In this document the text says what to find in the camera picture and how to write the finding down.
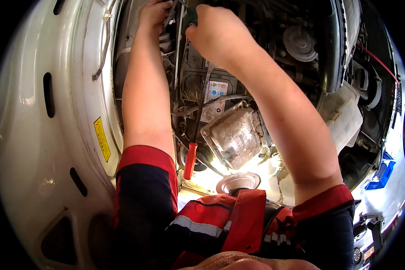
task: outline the battery warning label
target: battery warning label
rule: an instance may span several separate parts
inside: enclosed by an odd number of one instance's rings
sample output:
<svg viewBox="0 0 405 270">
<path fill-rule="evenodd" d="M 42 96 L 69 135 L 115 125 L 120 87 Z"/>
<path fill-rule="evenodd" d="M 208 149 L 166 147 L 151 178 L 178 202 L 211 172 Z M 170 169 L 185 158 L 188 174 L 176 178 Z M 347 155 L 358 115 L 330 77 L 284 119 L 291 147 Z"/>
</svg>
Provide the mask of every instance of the battery warning label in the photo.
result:
<svg viewBox="0 0 405 270">
<path fill-rule="evenodd" d="M 216 99 L 218 97 L 226 95 L 227 89 L 228 83 L 210 81 L 209 90 L 205 95 L 204 103 L 207 103 L 212 99 Z M 224 112 L 225 101 L 224 100 L 218 101 L 202 109 L 203 111 L 201 114 L 201 121 L 206 123 L 211 122 L 217 116 L 220 116 Z"/>
<path fill-rule="evenodd" d="M 94 123 L 93 123 L 96 131 L 96 136 L 97 140 L 99 141 L 99 145 L 101 146 L 101 150 L 103 153 L 103 157 L 105 158 L 105 161 L 108 162 L 108 159 L 110 159 L 111 151 L 108 146 L 107 138 L 105 137 L 105 132 L 102 126 L 102 120 L 99 117 Z"/>
</svg>

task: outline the screwdriver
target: screwdriver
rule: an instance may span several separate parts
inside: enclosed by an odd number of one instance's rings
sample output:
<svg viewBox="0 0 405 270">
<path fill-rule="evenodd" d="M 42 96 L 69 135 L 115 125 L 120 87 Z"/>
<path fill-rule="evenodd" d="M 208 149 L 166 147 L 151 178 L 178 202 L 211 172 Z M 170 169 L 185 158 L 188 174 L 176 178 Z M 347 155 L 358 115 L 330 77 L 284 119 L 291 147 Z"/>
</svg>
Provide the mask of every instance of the screwdriver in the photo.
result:
<svg viewBox="0 0 405 270">
<path fill-rule="evenodd" d="M 193 133 L 194 138 L 189 143 L 189 151 L 187 152 L 186 163 L 184 164 L 183 178 L 185 180 L 190 180 L 194 172 L 196 160 L 196 148 L 198 147 L 198 144 L 196 143 L 196 137 L 198 136 L 198 130 L 200 127 L 200 120 L 201 114 L 203 112 L 202 109 L 204 107 L 205 94 L 207 93 L 207 89 L 209 88 L 210 74 L 212 73 L 214 68 L 215 64 L 209 62 L 209 67 L 207 68 L 207 75 L 205 75 L 204 86 L 202 88 L 202 93 L 200 95 L 200 105 L 198 107 L 198 113 L 196 114 L 195 132 Z"/>
</svg>

